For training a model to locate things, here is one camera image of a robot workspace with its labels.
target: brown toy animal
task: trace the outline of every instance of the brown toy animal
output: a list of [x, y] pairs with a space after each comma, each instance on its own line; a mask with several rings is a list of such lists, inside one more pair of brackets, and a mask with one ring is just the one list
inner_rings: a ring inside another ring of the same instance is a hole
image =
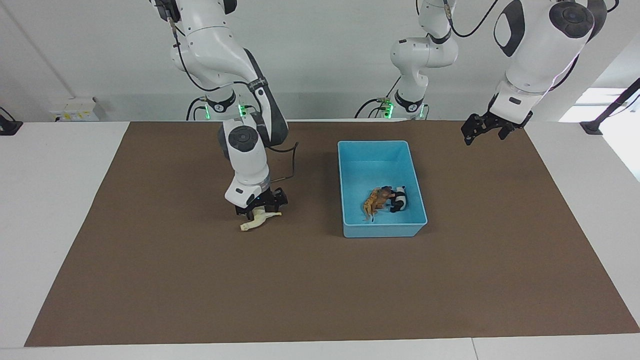
[[371, 222], [373, 222], [374, 215], [378, 213], [378, 210], [383, 209], [385, 207], [385, 203], [394, 196], [396, 195], [394, 194], [391, 186], [375, 188], [362, 206], [364, 213], [367, 215], [365, 221], [369, 221], [369, 218], [371, 217]]

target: blue bin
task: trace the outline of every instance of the blue bin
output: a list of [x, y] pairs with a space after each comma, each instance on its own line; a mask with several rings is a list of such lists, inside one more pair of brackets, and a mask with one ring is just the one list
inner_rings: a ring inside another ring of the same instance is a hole
[[[339, 142], [342, 225], [347, 238], [415, 236], [427, 224], [418, 178], [409, 144], [404, 141]], [[407, 207], [398, 213], [379, 210], [366, 221], [362, 209], [371, 190], [381, 186], [406, 187]]]

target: white robotic arm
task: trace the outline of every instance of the white robotic arm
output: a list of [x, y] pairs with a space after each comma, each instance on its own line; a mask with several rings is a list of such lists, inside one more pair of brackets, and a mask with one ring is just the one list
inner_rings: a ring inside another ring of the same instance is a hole
[[498, 84], [488, 111], [472, 114], [462, 133], [467, 145], [475, 137], [500, 128], [505, 139], [522, 128], [531, 111], [552, 89], [556, 79], [600, 31], [607, 17], [603, 0], [513, 0], [498, 18], [496, 43], [511, 66]]
[[[238, 215], [249, 218], [259, 206], [277, 211], [287, 199], [282, 189], [271, 191], [265, 147], [282, 144], [289, 128], [255, 58], [234, 40], [227, 26], [226, 15], [236, 9], [236, 0], [154, 1], [173, 28], [174, 64], [199, 80], [196, 85], [207, 91], [208, 106], [224, 120], [218, 140], [236, 173], [225, 198], [236, 205]], [[178, 21], [186, 38], [182, 44], [175, 27]], [[237, 111], [236, 93], [227, 86], [232, 84], [231, 75], [244, 79], [240, 83], [248, 87], [260, 111], [229, 119]]]
[[[453, 11], [455, 0], [451, 4]], [[429, 85], [425, 70], [453, 65], [458, 58], [458, 43], [451, 37], [442, 0], [424, 0], [419, 22], [427, 32], [426, 38], [402, 39], [391, 48], [391, 62], [401, 74], [398, 91], [391, 99], [396, 117], [416, 119]]]

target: brown mat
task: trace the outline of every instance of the brown mat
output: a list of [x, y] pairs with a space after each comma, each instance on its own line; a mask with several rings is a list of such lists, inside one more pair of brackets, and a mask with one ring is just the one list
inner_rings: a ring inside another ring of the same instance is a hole
[[[293, 124], [291, 204], [241, 234], [218, 126], [130, 125], [26, 346], [639, 331], [523, 131]], [[429, 224], [345, 239], [336, 143], [385, 139], [409, 141]]]

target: white table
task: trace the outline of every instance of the white table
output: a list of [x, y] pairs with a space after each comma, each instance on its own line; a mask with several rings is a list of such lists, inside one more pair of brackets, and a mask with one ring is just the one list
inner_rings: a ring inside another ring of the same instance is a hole
[[[127, 126], [34, 123], [0, 138], [0, 360], [640, 358], [640, 334], [22, 348]], [[535, 122], [527, 132], [637, 321], [640, 183], [604, 139], [577, 124]]]

